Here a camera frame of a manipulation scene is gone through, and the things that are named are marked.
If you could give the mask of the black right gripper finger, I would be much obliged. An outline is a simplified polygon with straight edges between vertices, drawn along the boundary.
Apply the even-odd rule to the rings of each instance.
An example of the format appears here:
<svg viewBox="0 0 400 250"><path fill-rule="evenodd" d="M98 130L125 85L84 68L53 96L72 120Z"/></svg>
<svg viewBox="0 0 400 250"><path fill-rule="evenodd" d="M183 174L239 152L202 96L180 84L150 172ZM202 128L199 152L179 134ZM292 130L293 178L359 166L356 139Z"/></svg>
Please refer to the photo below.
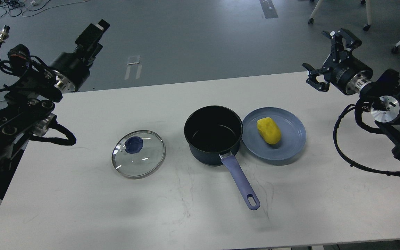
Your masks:
<svg viewBox="0 0 400 250"><path fill-rule="evenodd" d="M320 69L315 69L308 63L303 63L302 66L308 71L308 79L306 79L307 84L319 92L329 91L332 67L324 66ZM323 76L324 81L319 81L317 79L318 76Z"/></svg>
<svg viewBox="0 0 400 250"><path fill-rule="evenodd" d="M352 56L352 51L362 45L362 41L351 31L344 28L327 32L322 31L322 35L331 41L330 54L326 63L340 63Z"/></svg>

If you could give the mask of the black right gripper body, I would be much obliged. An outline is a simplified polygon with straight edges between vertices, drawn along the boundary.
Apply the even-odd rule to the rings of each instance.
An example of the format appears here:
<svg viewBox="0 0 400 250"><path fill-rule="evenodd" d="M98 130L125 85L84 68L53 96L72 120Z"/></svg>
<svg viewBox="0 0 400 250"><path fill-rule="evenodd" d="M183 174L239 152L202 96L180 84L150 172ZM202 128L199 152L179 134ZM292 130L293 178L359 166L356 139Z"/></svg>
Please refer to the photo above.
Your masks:
<svg viewBox="0 0 400 250"><path fill-rule="evenodd" d="M359 94L362 87L372 82L372 68L354 56L348 56L340 62L328 56L323 68L329 69L324 73L324 79L345 95Z"/></svg>

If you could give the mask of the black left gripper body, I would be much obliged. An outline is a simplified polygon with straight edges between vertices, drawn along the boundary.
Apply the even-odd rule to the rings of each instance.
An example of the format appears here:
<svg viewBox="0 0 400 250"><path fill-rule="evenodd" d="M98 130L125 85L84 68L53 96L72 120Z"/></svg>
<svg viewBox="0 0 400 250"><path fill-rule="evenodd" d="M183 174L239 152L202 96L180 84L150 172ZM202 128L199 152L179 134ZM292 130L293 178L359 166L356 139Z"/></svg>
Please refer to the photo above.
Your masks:
<svg viewBox="0 0 400 250"><path fill-rule="evenodd" d="M63 52L49 65L56 77L54 87L61 92L77 92L90 76L90 68L98 53L103 49L99 43L110 24L104 19L89 24L76 38L72 53Z"/></svg>

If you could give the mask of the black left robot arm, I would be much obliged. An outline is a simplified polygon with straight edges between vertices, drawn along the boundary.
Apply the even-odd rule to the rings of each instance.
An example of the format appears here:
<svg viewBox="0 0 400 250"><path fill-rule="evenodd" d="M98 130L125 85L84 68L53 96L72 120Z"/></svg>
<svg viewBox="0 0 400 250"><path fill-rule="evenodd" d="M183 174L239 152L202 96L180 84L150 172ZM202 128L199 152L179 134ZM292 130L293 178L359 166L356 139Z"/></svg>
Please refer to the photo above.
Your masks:
<svg viewBox="0 0 400 250"><path fill-rule="evenodd" d="M53 111L65 92L77 92L90 76L90 68L102 50L100 40L110 24L101 19L76 39L76 49L61 53L47 65L30 54L23 44L9 50L7 60L0 56L0 70L18 80L0 89L7 106L0 109L0 165L9 166L28 141L58 145L76 144L73 133L58 124ZM0 30L0 50L9 38L10 27Z"/></svg>

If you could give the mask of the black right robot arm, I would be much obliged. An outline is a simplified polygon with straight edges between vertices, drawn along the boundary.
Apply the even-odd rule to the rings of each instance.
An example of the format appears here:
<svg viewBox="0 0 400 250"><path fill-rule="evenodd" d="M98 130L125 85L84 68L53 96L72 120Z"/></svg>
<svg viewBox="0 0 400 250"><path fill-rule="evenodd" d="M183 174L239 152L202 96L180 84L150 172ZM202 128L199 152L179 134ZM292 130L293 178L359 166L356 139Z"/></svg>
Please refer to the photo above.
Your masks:
<svg viewBox="0 0 400 250"><path fill-rule="evenodd" d="M344 108L335 122L332 139L340 157L351 167L377 174L400 177L400 171L372 169L355 162L345 155L338 144L338 129L342 119L349 112L354 112L356 124L363 130L386 135L394 144L392 154L400 161L400 76L393 69L387 69L376 81L371 78L373 70L355 58L353 50L362 45L362 41L349 30L340 28L336 31L322 31L331 41L330 53L321 68L315 69L303 63L307 70L306 83L319 92L329 91L335 86L344 95L358 94L354 104Z"/></svg>

